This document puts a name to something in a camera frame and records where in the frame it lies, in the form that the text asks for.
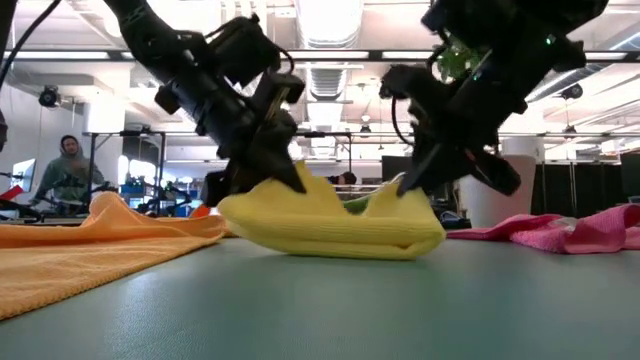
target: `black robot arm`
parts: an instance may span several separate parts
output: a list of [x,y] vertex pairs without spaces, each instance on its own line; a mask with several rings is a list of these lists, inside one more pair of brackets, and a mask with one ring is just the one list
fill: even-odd
[[[444,43],[426,66],[396,65],[382,77],[380,96],[410,99],[416,117],[413,169],[398,195],[472,175],[510,195],[520,177],[500,157],[485,151],[498,144],[498,129],[512,114],[527,109],[525,97],[552,69],[583,67],[582,42],[567,34],[599,16],[608,0],[438,0],[422,24]],[[486,56],[475,69],[441,83],[431,68],[455,37]],[[395,110],[392,109],[395,121]]]
[[[305,191],[287,150],[297,126],[280,108],[298,101],[304,83],[291,72],[276,72],[284,50],[263,34],[257,16],[235,18],[203,35],[174,30],[145,0],[104,2],[133,57],[163,84],[156,102],[170,114],[184,109],[198,134],[218,145],[218,157],[229,159],[219,181],[207,184],[216,194],[212,199],[248,191],[269,177]],[[251,97],[232,87],[261,74]]]

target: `black partition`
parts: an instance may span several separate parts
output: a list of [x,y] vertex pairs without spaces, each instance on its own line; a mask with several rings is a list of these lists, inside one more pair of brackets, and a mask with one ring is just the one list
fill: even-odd
[[622,190],[622,167],[620,165],[603,165],[602,178],[604,179],[605,208],[629,202]]
[[604,164],[573,165],[577,217],[593,215],[607,208],[604,178],[601,176],[603,165]]
[[545,163],[536,166],[531,213],[585,217],[626,203],[620,165]]
[[547,214],[574,216],[572,206],[571,166],[544,165],[544,188]]

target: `cable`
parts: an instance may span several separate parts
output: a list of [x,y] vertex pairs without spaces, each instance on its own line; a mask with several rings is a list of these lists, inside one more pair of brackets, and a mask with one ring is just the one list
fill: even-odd
[[38,16],[38,18],[33,23],[31,23],[31,25],[29,25],[29,27],[24,32],[24,34],[22,34],[22,37],[20,37],[20,40],[18,40],[16,45],[11,50],[11,53],[9,54],[7,61],[5,61],[4,67],[2,68],[2,72],[0,72],[0,90],[2,90],[2,85],[4,85],[4,81],[7,78],[7,75],[9,74],[9,70],[11,69],[11,64],[15,60],[16,56],[18,56],[18,52],[20,52],[20,49],[27,42],[31,34],[33,34],[33,32],[38,28],[38,26],[40,26],[40,24],[42,24],[42,22],[49,15],[51,15],[53,10],[55,10],[58,7],[58,5],[60,5],[61,2],[62,0],[53,0],[53,2],[45,9],[45,11],[43,11],[42,14],[40,14],[40,16]]
[[222,30],[226,29],[227,26],[229,26],[229,23],[226,22],[222,25],[220,25],[217,29],[213,30],[212,32],[208,33],[207,35],[204,36],[205,39],[209,39],[212,38],[214,36],[216,36],[217,34],[219,34]]
[[293,73],[293,70],[296,68],[296,62],[293,60],[293,56],[289,54],[289,52],[283,48],[281,48],[278,44],[274,45],[280,50],[280,52],[289,60],[289,70],[287,70],[287,74]]
[[414,146],[415,144],[411,141],[407,140],[404,135],[400,132],[400,127],[398,126],[398,117],[396,116],[396,97],[391,98],[391,122],[393,123],[393,129],[396,131],[396,135],[407,145]]
[[427,59],[427,69],[429,69],[429,71],[433,73],[433,65],[438,61],[440,55],[447,51],[448,48],[449,47],[446,45],[440,45],[433,51],[433,54],[431,54]]

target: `computer monitor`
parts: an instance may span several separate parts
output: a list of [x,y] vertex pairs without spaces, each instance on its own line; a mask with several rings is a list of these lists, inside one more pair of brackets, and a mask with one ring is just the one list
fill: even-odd
[[14,176],[14,178],[11,179],[11,187],[20,186],[22,191],[30,192],[35,169],[36,159],[29,159],[27,161],[14,164],[13,169],[11,170],[11,174]]
[[382,157],[382,181],[391,181],[401,172],[411,169],[411,157],[409,156],[383,156]]
[[640,195],[640,154],[620,155],[622,191],[627,196]]

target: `yellow towel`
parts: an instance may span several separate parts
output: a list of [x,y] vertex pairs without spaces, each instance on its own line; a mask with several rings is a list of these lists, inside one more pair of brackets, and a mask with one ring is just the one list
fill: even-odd
[[0,226],[0,320],[212,245],[221,217],[151,219],[113,193],[80,227]]
[[256,244],[295,255],[414,259],[445,238],[422,190],[396,197],[397,183],[373,194],[361,215],[345,210],[325,178],[303,162],[298,173],[307,189],[298,194],[275,180],[218,205],[227,227]]

